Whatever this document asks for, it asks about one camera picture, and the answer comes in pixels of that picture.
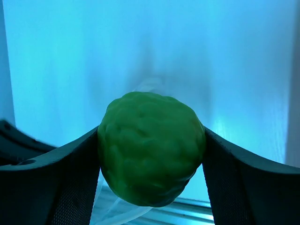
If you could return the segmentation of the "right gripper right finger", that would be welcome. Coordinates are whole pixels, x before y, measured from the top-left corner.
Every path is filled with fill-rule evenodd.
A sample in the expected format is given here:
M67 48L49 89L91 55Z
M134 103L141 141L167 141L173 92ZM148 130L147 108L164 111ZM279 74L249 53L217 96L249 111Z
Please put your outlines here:
M209 129L202 166L217 225L297 225L300 170L254 154Z

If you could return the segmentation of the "bumpy green toy vegetable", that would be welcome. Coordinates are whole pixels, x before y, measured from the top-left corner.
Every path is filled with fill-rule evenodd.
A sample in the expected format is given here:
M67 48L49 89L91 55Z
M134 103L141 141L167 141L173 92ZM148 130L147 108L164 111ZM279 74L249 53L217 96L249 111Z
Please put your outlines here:
M164 207L185 189L203 161L203 124L186 104L151 92L113 100L97 128L101 172L121 199Z

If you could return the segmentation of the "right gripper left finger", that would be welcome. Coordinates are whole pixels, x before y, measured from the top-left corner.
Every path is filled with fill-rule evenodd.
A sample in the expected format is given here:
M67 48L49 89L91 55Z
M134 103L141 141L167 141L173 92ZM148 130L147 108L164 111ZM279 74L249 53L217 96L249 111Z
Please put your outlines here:
M97 142L92 129L56 148L2 120L1 224L89 224L100 170Z

